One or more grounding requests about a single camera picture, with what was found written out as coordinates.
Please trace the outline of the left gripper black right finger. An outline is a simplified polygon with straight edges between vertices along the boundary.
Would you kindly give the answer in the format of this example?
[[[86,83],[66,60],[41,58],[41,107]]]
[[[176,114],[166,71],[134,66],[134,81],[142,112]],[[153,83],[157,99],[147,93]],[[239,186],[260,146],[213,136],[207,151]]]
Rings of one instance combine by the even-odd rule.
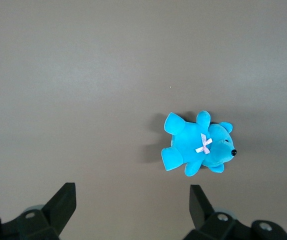
[[[215,211],[200,185],[189,189],[189,213],[194,224],[185,240],[287,240],[287,232],[268,220],[242,224],[230,214]]]

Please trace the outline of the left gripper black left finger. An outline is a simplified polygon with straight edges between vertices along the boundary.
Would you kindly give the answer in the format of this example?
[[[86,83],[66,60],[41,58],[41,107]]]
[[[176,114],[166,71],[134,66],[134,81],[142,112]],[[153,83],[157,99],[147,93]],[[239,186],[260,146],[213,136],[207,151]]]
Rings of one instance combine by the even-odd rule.
[[[58,240],[77,207],[76,184],[65,183],[41,208],[2,223],[0,240]]]

